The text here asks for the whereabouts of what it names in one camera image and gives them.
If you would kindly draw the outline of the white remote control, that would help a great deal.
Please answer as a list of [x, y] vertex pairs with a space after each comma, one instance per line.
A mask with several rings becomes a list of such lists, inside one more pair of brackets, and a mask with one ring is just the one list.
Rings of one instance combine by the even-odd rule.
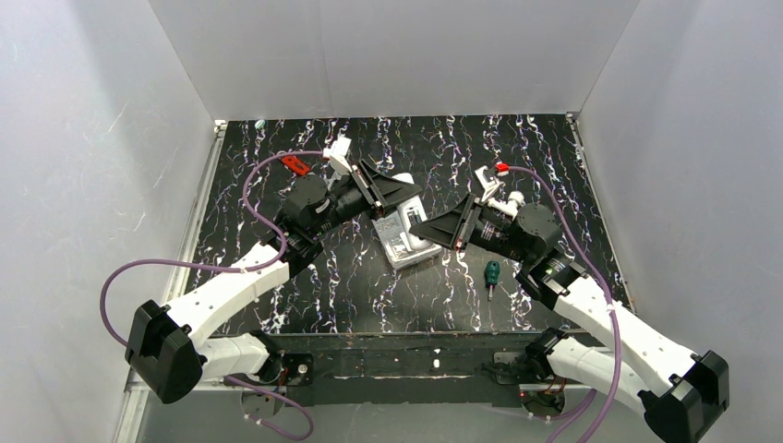
[[410, 232], [412, 226], [427, 219], [424, 207], [419, 196], [409, 198], [397, 206], [397, 213], [404, 229], [404, 238], [407, 247], [412, 252], [419, 252], [433, 246], [429, 240], [418, 237]]

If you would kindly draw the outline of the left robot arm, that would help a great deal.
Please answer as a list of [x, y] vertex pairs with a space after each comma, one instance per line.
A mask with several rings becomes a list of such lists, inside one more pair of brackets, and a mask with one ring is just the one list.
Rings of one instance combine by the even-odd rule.
[[377, 219], [416, 198], [416, 184], [361, 161], [339, 180], [296, 178], [275, 220], [280, 227], [227, 271], [196, 290], [160, 305], [149, 300], [133, 316], [125, 358], [164, 404], [184, 398], [199, 382], [230, 375], [261, 376], [284, 351], [263, 333], [229, 338], [212, 334], [233, 315], [307, 268], [330, 230], [366, 214]]

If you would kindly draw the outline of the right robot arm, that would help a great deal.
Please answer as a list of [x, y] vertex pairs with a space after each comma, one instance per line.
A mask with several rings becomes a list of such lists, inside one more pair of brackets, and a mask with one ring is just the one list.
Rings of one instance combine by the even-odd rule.
[[410, 231], [449, 249], [476, 245], [518, 262], [515, 278], [532, 299], [608, 348], [602, 353], [549, 329], [525, 349], [539, 376], [579, 381], [619, 401], [664, 442], [700, 441], [728, 409], [727, 361], [676, 343], [614, 301], [604, 283], [561, 251], [562, 231], [549, 208], [516, 205], [501, 214], [468, 195]]

